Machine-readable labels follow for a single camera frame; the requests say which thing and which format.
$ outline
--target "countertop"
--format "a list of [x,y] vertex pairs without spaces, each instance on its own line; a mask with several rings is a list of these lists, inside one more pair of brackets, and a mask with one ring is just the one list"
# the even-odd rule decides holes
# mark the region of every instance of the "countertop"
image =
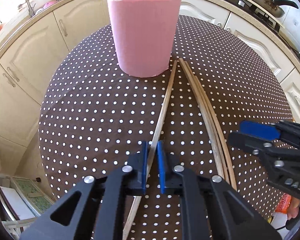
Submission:
[[[18,30],[15,31],[15,33],[4,43],[4,45],[0,49],[0,57],[4,54],[4,52],[9,48],[9,46],[25,31],[27,30],[31,25],[33,25],[35,22],[40,20],[45,15],[49,14],[56,8],[70,2],[72,0],[61,0],[47,9],[43,10],[38,15],[32,17],[29,19],[24,25],[22,25]],[[249,23],[254,25],[256,28],[258,28],[260,31],[262,31],[268,38],[270,38],[285,54],[286,56],[291,60],[291,62],[294,64],[294,66],[297,68],[297,70],[300,73],[300,61],[295,56],[294,52],[291,51],[282,40],[280,40],[271,30],[269,30],[264,24],[262,24],[260,21],[246,13],[245,11],[241,10],[237,6],[225,1],[225,0],[207,0],[212,3],[215,3],[235,14],[242,17],[243,19],[247,20]]]

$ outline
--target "frying pan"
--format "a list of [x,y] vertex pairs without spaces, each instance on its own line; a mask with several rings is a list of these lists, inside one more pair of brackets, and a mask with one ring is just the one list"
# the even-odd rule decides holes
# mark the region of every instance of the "frying pan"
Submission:
[[284,15],[284,10],[280,5],[288,5],[299,9],[298,5],[289,0],[253,0],[255,3],[266,9],[271,15],[276,18],[281,18]]

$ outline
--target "wooden chopstick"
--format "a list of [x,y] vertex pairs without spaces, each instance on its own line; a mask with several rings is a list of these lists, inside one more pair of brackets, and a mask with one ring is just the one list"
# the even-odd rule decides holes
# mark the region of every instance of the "wooden chopstick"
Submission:
[[[194,80],[195,80],[196,83],[197,83],[198,89],[201,91],[201,89],[200,89],[201,84],[200,84],[200,82],[199,82],[199,79],[195,76]],[[206,99],[204,98],[204,96],[203,96],[202,93],[200,93],[200,95],[201,95],[201,98],[202,98],[202,100],[203,100],[204,107],[205,107],[206,109],[208,109],[208,104],[207,104],[207,102],[206,102]],[[223,167],[223,173],[224,173],[224,175],[225,175],[225,181],[226,181],[228,184],[230,184],[229,174],[228,174],[228,168],[227,168],[227,165],[226,165],[225,157],[224,157],[224,155],[223,155],[223,149],[222,149],[222,146],[221,146],[220,138],[219,138],[219,136],[218,136],[218,132],[217,132],[217,129],[216,129],[215,125],[214,125],[214,122],[213,122],[212,115],[211,115],[211,112],[210,112],[210,111],[208,111],[208,116],[209,116],[209,121],[210,121],[210,122],[209,122],[209,125],[211,126],[211,128],[212,128],[212,130],[213,130],[213,133],[214,133],[215,139],[216,139],[216,143],[217,143],[217,147],[218,147],[218,150],[219,150],[219,152],[220,152],[220,158],[221,158],[221,163],[222,163],[222,167]]]
[[202,87],[199,79],[197,78],[197,76],[195,76],[193,74],[193,72],[192,72],[192,70],[191,70],[188,62],[185,61],[185,64],[186,64],[186,66],[187,66],[187,68],[188,68],[188,70],[189,70],[192,78],[194,79],[195,83],[197,84],[199,92],[201,92],[200,96],[201,96],[202,101],[204,103],[205,109],[207,109],[207,114],[208,114],[208,118],[209,118],[209,124],[208,125],[210,125],[211,128],[212,128],[212,131],[213,131],[213,133],[215,135],[217,147],[218,147],[218,150],[220,152],[221,164],[222,164],[222,167],[223,167],[223,173],[224,173],[224,176],[225,176],[225,181],[228,184],[230,184],[230,179],[229,179],[229,174],[228,174],[228,168],[227,168],[227,165],[226,165],[225,157],[223,155],[223,148],[221,146],[220,138],[218,136],[218,132],[217,132],[217,129],[216,129],[215,125],[214,125],[213,118],[212,118],[212,114],[214,114],[214,112],[212,113],[211,111],[209,111],[208,102],[207,102],[206,98],[203,96],[203,93],[202,93],[203,87]]
[[205,127],[207,129],[207,133],[210,138],[211,148],[212,148],[212,152],[213,152],[213,156],[214,156],[214,160],[215,160],[215,164],[216,164],[216,168],[217,168],[217,173],[219,176],[221,176],[224,179],[225,176],[224,176],[223,167],[222,167],[221,155],[220,155],[217,143],[216,143],[217,140],[216,140],[215,134],[211,128],[211,124],[209,121],[209,115],[207,113],[207,109],[204,107],[204,102],[200,96],[199,88],[197,87],[197,84],[196,84],[194,78],[192,78],[192,76],[191,76],[191,72],[189,71],[187,65],[185,64],[185,62],[183,61],[182,58],[179,58],[179,62],[180,62],[180,65],[190,83],[191,89],[194,93],[194,97],[197,100]]
[[221,162],[222,162],[222,166],[223,166],[223,170],[224,170],[224,174],[225,174],[225,181],[227,181],[233,187],[233,189],[237,190],[237,183],[235,180],[231,157],[230,157],[229,150],[226,145],[226,140],[223,135],[217,115],[214,112],[212,104],[211,104],[206,92],[204,91],[204,88],[202,87],[198,77],[192,73],[192,70],[191,70],[188,62],[185,62],[185,65],[188,68],[192,78],[194,78],[194,80],[197,84],[197,87],[200,91],[201,97],[203,98],[204,105],[206,106],[206,109],[208,109],[208,112],[209,112],[208,115],[211,118],[210,123],[212,124],[214,133],[216,134],[218,148],[220,149],[220,152],[222,153],[221,154]]
[[202,94],[206,99],[209,111],[211,112],[211,116],[212,116],[214,125],[217,129],[217,132],[218,132],[218,135],[219,135],[219,138],[220,138],[221,146],[222,146],[222,149],[223,149],[223,154],[224,154],[224,157],[226,159],[227,170],[228,170],[229,176],[230,176],[231,186],[233,187],[234,190],[237,190],[237,182],[235,180],[235,175],[234,175],[234,170],[233,170],[233,167],[232,167],[232,161],[231,161],[231,157],[230,157],[230,154],[229,154],[229,149],[227,147],[226,140],[225,140],[225,137],[223,135],[220,123],[218,121],[216,113],[213,110],[212,104],[211,104],[206,92],[204,91],[203,87],[201,86],[201,84],[200,84],[200,87],[201,87]]
[[[174,76],[176,73],[176,68],[177,68],[177,61],[175,60],[173,63],[173,67],[172,67],[172,71],[171,71],[171,75],[169,78],[169,83],[167,86],[167,90],[166,93],[164,95],[164,99],[163,99],[163,103],[162,103],[162,107],[159,113],[159,117],[158,117],[158,121],[157,121],[157,125],[155,127],[154,130],[154,135],[152,137],[152,143],[150,146],[150,150],[149,150],[149,154],[148,154],[148,160],[147,160],[147,172],[146,172],[146,179],[148,179],[149,173],[150,173],[150,169],[153,163],[153,159],[154,159],[154,155],[157,149],[157,144],[160,138],[160,134],[161,134],[161,130],[163,127],[163,122],[167,113],[167,109],[168,109],[168,105],[169,105],[169,100],[170,100],[170,96],[171,96],[171,91],[172,91],[172,86],[173,86],[173,81],[174,81]],[[127,218],[127,221],[124,225],[124,229],[123,229],[123,234],[122,234],[122,240],[127,240],[128,235],[130,233],[131,227],[132,227],[132,223],[134,221],[134,218],[137,214],[137,210],[138,207],[140,205],[140,201],[141,201],[142,196],[135,196],[135,198],[133,199],[132,202],[132,206],[130,208],[130,212]]]

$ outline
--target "blue gripper pad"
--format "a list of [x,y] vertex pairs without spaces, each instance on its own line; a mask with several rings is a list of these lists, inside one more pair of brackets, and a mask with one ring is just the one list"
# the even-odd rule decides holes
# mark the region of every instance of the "blue gripper pad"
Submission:
[[142,180],[141,180],[141,187],[143,189],[144,194],[146,193],[146,172],[147,172],[147,160],[148,160],[148,149],[147,149],[146,141],[142,142]]
[[245,120],[240,123],[239,127],[239,131],[241,133],[249,134],[268,141],[280,138],[280,132],[278,132],[278,130],[272,125]]
[[157,144],[157,153],[158,153],[158,165],[159,165],[159,182],[160,182],[160,192],[161,194],[165,194],[165,152],[162,148],[162,141],[159,141]]

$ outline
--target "round table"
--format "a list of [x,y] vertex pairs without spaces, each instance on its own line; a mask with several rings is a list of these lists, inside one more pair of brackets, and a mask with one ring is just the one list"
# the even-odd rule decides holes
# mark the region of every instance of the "round table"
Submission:
[[[292,120],[270,68],[244,42],[213,24],[179,16],[170,66],[183,57],[213,105],[225,138],[242,120]],[[39,140],[46,176],[56,198],[84,176],[107,176],[151,141],[170,69],[136,78],[119,67],[111,26],[85,38],[53,75],[41,108]],[[217,174],[198,104],[178,65],[161,139],[197,174]],[[282,193],[266,183],[255,156],[229,147],[238,192],[265,218]],[[177,196],[161,195],[156,161],[128,239],[181,239]],[[126,202],[126,216],[132,198]]]

